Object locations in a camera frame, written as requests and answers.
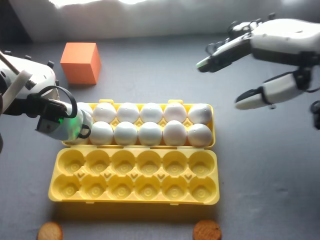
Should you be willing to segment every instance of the gray surface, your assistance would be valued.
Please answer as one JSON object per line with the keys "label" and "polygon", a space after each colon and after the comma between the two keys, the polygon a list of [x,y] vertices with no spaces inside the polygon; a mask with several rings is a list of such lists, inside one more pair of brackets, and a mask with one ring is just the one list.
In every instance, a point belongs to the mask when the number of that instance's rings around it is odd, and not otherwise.
{"label": "gray surface", "polygon": [[[225,240],[316,240],[320,236],[320,132],[312,127],[303,94],[266,108],[240,111],[234,99],[262,81],[292,69],[251,56],[215,74],[194,65],[219,37],[184,36],[98,43],[99,82],[69,88],[78,101],[208,103],[214,108],[220,201],[214,206],[54,203],[48,188],[63,145],[34,131],[37,120],[0,117],[0,239],[35,239],[46,221],[62,224],[66,240],[191,240],[194,223],[215,219]],[[9,47],[17,56],[59,64],[64,43]],[[314,73],[319,85],[319,71]]]}
{"label": "gray surface", "polygon": [[9,1],[35,42],[225,33],[235,20],[266,20],[273,12],[320,21],[319,0],[100,0],[58,9],[49,0]]}

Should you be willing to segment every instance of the white robotic hand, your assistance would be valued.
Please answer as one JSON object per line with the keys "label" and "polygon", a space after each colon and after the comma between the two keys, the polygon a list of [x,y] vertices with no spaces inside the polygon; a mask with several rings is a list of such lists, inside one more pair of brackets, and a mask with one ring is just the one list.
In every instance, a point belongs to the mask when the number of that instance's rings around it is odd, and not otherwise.
{"label": "white robotic hand", "polygon": [[261,19],[233,23],[224,42],[209,44],[209,57],[197,63],[200,72],[217,72],[238,59],[252,54],[258,60],[298,66],[265,81],[261,87],[241,94],[235,106],[255,109],[290,100],[308,90],[312,67],[320,63],[320,24],[296,19]]}

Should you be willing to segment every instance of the robotic hand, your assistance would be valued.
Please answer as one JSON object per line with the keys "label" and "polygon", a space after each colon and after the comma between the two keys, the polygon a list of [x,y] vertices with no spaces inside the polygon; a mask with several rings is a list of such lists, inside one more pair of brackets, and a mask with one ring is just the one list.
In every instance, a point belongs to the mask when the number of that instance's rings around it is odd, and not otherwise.
{"label": "robotic hand", "polygon": [[[308,90],[312,68],[320,64],[319,23],[275,19],[272,13],[266,22],[233,22],[227,32],[229,38],[225,41],[206,47],[209,56],[196,65],[200,72],[217,72],[249,54],[258,60],[297,66],[297,70],[275,76],[241,94],[235,101],[237,109],[274,108],[276,103],[320,89]],[[320,102],[312,104],[311,112],[315,127],[320,129]]]}
{"label": "robotic hand", "polygon": [[[22,59],[11,56],[9,51],[4,53],[0,52],[0,115],[40,116],[35,130],[60,141],[71,142],[90,135],[91,117],[78,109],[68,90],[59,86],[53,62],[43,65],[31,61],[30,56]],[[59,100],[58,89],[71,104]],[[2,145],[0,135],[0,152]]]}

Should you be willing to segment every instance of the yellow egg carton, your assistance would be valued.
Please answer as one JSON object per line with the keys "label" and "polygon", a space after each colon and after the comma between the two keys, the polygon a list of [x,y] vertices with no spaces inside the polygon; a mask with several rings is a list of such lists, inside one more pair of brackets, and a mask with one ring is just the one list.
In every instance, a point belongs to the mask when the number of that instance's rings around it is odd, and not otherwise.
{"label": "yellow egg carton", "polygon": [[[110,103],[111,105],[114,106],[115,110],[118,111],[118,108],[122,105],[122,103],[114,103],[113,100],[111,99],[100,99],[99,100],[99,103]],[[169,100],[168,103],[160,103],[160,107],[162,108],[162,111],[165,110],[166,106],[170,103],[180,103],[184,106],[186,112],[188,113],[189,112],[189,109],[195,105],[193,103],[184,103],[182,100],[178,100],[178,99],[175,99],[175,100]],[[95,109],[95,107],[98,105],[98,103],[89,103],[90,107],[92,108],[92,110]],[[145,105],[145,103],[136,103],[136,106],[138,107],[139,109],[139,112],[141,111],[142,107]],[[210,143],[209,146],[206,146],[205,149],[211,149],[212,146],[215,144],[216,142],[216,135],[215,135],[215,125],[214,125],[214,109],[211,105],[208,104],[208,106],[210,106],[210,109],[212,111],[212,119],[211,121],[206,125],[212,132],[212,141]],[[116,126],[119,124],[119,120],[117,118],[115,118],[112,122],[110,122],[110,126],[112,127],[113,130],[115,130]],[[140,127],[142,126],[142,124],[144,124],[144,122],[141,120],[141,118],[139,117],[137,121],[135,121],[134,125],[135,127],[137,128],[137,130],[140,129]],[[158,125],[161,127],[161,130],[163,131],[164,130],[164,127],[166,126],[167,124],[167,121],[162,118],[162,120],[158,123]],[[186,120],[182,123],[185,127],[185,129],[188,131],[189,128],[193,125],[193,123],[188,119],[186,118]],[[111,145],[104,145],[105,147],[108,147],[108,148],[114,148],[115,146],[119,146],[116,144],[116,141],[113,139],[112,141],[112,144]],[[145,147],[143,145],[141,145],[139,139],[136,140],[136,143],[134,146],[141,146],[141,147]],[[171,147],[171,146],[168,146],[165,144],[165,141],[163,140],[162,138],[162,141],[160,143],[159,146],[153,146],[153,148],[156,148],[156,147]],[[183,146],[180,146],[180,147],[190,147],[190,148],[194,148],[188,141],[188,139],[185,141],[185,144]]]}
{"label": "yellow egg carton", "polygon": [[[111,103],[117,110],[121,103]],[[90,103],[92,109],[97,103]],[[194,104],[183,104],[186,111]],[[139,110],[143,104],[137,104]],[[166,104],[160,104],[164,110]],[[110,124],[113,128],[119,121]],[[143,122],[135,123],[139,128]],[[159,123],[166,125],[164,119]],[[183,122],[188,129],[192,123]],[[213,205],[220,197],[213,117],[212,145],[68,145],[57,157],[48,196],[55,202],[123,202]]]}

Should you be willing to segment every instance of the white backdrop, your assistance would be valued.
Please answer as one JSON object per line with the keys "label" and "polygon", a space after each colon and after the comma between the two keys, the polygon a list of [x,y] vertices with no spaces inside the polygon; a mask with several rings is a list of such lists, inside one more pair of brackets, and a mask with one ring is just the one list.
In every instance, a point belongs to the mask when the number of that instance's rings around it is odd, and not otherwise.
{"label": "white backdrop", "polygon": [[118,0],[56,8],[49,0],[10,0],[35,42],[224,33],[234,20],[320,21],[319,0]]}

